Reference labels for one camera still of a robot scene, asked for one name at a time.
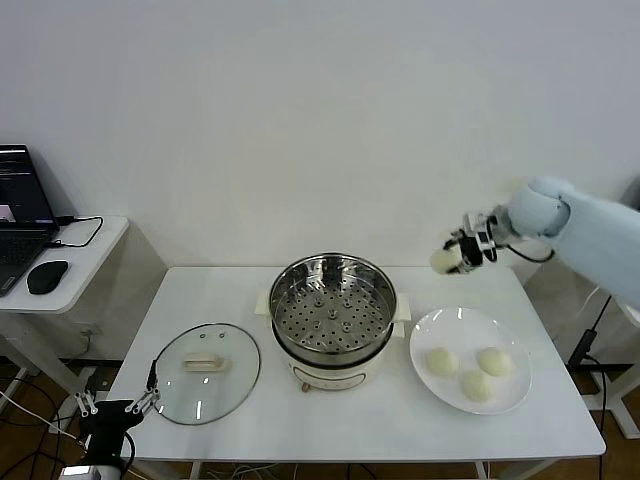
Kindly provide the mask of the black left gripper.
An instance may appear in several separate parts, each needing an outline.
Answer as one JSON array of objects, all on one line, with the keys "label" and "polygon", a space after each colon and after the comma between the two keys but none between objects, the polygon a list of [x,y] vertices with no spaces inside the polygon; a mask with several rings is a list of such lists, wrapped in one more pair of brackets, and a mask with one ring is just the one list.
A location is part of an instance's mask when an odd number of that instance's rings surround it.
[{"label": "black left gripper", "polygon": [[143,414],[160,398],[156,365],[157,361],[153,360],[143,392],[134,401],[100,401],[95,404],[95,396],[90,391],[74,394],[80,415],[86,416],[79,420],[80,433],[89,437],[82,464],[122,464],[125,434],[143,421]]}]

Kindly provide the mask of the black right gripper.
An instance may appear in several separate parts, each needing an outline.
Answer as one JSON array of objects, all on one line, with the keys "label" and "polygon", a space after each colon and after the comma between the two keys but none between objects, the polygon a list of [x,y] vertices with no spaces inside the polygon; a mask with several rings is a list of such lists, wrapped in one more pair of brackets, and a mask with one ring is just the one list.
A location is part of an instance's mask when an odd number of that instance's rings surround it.
[{"label": "black right gripper", "polygon": [[458,264],[446,271],[447,275],[468,274],[473,271],[469,265],[483,265],[485,262],[495,263],[498,259],[497,248],[492,234],[487,230],[479,230],[472,234],[460,228],[450,234],[444,243],[444,250],[460,250],[464,264]]}]

